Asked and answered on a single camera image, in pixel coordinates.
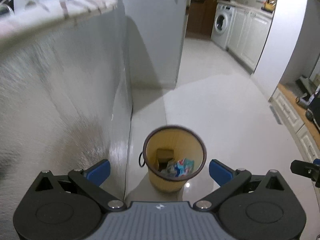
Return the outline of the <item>white box appliance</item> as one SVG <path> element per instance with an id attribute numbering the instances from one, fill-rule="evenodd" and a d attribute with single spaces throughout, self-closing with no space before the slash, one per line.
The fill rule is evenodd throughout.
<path id="1" fill-rule="evenodd" d="M 17 14 L 35 6 L 38 2 L 39 0 L 3 0 L 1 1 L 1 10 L 4 9 L 9 14 Z"/>

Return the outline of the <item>grey bed base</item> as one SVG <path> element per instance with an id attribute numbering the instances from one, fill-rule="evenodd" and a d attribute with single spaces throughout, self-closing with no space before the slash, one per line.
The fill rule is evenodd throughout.
<path id="1" fill-rule="evenodd" d="M 1 239 L 17 239 L 14 212 L 43 170 L 65 175 L 108 159 L 102 187 L 124 198 L 132 97 L 117 1 L 1 51 Z"/>

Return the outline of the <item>white washing machine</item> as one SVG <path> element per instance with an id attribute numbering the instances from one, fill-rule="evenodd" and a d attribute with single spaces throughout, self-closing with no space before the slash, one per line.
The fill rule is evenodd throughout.
<path id="1" fill-rule="evenodd" d="M 217 4 L 211 40 L 223 50 L 227 48 L 234 12 L 234 6 Z"/>

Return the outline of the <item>black television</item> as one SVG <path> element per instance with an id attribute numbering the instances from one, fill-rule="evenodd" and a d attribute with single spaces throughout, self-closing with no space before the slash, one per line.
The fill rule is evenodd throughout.
<path id="1" fill-rule="evenodd" d="M 306 110 L 306 118 L 315 124 L 318 130 L 320 130 L 320 99 L 319 99 L 319 89 L 320 85 L 318 85 L 316 91 L 310 96 L 308 100 L 308 106 Z"/>

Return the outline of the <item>white kitchen cabinets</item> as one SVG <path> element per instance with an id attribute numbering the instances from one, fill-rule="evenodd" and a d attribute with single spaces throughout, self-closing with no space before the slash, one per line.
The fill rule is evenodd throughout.
<path id="1" fill-rule="evenodd" d="M 272 15 L 237 7 L 227 48 L 255 71 L 270 30 Z"/>

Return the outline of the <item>brown cardboard box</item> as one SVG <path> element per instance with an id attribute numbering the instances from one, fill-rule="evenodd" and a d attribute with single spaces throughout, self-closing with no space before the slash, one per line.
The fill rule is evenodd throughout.
<path id="1" fill-rule="evenodd" d="M 167 168 L 170 161 L 174 159 L 174 151 L 170 149 L 159 148 L 156 152 L 156 163 L 155 167 L 158 171 Z"/>

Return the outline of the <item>grey cylinder on cabinet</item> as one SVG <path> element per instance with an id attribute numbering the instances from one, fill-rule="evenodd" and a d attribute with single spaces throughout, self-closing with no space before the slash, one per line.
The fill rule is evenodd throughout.
<path id="1" fill-rule="evenodd" d="M 304 94 L 302 97 L 296 97 L 296 104 L 303 109 L 308 109 L 310 102 L 312 101 L 312 96 Z"/>

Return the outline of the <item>white wood-top low cabinet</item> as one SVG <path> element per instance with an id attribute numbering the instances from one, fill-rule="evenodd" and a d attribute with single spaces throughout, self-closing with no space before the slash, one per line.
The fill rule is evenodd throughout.
<path id="1" fill-rule="evenodd" d="M 289 130 L 302 158 L 314 161 L 319 158 L 319 130 L 305 116 L 306 110 L 296 104 L 296 96 L 282 84 L 278 84 L 270 103 L 280 120 Z"/>

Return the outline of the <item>yellow round trash bin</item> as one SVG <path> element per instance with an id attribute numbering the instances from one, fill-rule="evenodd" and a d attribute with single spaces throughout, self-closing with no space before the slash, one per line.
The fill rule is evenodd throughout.
<path id="1" fill-rule="evenodd" d="M 179 191 L 203 169 L 207 151 L 192 130 L 178 125 L 161 126 L 145 139 L 140 167 L 148 168 L 150 183 L 159 191 Z"/>

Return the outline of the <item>blue white plastic wrapper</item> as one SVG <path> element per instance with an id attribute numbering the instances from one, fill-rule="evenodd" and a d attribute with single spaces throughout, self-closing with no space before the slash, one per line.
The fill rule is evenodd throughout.
<path id="1" fill-rule="evenodd" d="M 194 161 L 184 158 L 178 161 L 170 161 L 167 168 L 161 170 L 161 174 L 169 178 L 180 178 L 193 173 Z"/>

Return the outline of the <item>pink patterned bed blanket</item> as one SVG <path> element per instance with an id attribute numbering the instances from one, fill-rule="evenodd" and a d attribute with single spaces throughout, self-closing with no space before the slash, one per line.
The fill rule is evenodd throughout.
<path id="1" fill-rule="evenodd" d="M 117 0 L 51 0 L 17 15 L 3 16 L 1 51 L 50 28 L 111 12 L 117 5 Z"/>

